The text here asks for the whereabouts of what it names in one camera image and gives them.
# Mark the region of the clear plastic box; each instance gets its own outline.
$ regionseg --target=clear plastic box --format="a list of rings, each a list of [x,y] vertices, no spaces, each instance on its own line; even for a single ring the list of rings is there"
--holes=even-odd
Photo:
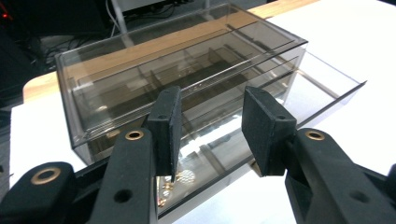
[[[87,164],[108,157],[118,133],[140,126],[161,90],[180,86],[178,181],[159,177],[160,216],[173,213],[252,160],[240,131],[246,85],[269,91],[299,127],[362,85],[305,52],[306,44],[226,4],[60,54],[73,149]]]

